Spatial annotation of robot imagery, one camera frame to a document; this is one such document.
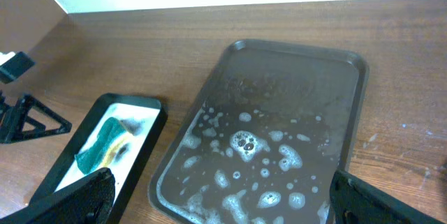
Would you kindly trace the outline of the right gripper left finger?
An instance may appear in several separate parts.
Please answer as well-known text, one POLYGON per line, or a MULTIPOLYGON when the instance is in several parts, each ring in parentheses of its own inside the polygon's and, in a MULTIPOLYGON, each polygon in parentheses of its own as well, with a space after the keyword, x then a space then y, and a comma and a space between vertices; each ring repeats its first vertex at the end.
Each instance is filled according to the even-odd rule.
POLYGON ((106 223, 115 200, 115 177, 101 168, 1 219, 1 224, 106 223))

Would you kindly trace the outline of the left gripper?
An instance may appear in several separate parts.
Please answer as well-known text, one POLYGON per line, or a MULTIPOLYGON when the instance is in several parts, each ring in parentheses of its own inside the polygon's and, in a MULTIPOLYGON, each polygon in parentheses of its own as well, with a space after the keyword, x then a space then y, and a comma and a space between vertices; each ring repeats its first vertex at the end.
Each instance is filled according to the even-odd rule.
MULTIPOLYGON (((24 52, 1 53, 1 82, 8 84, 15 81, 31 67, 35 61, 24 52)), ((14 144, 41 137, 61 135, 71 131, 72 124, 45 106, 32 95, 20 97, 14 106, 6 103, 6 97, 1 94, 1 143, 14 144), (60 127, 47 129, 47 126, 29 116, 35 109, 49 119, 56 121, 60 127)))

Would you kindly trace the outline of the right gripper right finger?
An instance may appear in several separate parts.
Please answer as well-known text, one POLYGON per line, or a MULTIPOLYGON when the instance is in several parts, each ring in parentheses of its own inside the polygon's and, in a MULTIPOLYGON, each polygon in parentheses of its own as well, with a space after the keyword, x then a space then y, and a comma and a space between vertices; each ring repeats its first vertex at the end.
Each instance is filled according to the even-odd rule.
POLYGON ((442 224, 343 170, 332 178, 330 204, 340 224, 442 224))

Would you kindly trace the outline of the green and yellow sponge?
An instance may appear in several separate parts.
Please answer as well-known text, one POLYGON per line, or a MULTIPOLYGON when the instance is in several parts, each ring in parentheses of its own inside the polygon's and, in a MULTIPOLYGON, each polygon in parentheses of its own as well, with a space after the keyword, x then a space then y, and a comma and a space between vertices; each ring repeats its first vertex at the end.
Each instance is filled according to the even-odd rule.
POLYGON ((112 143, 125 133, 127 133, 127 129, 120 120, 114 117, 108 118, 98 132, 93 145, 86 151, 75 155, 81 173, 90 174, 96 170, 112 143))

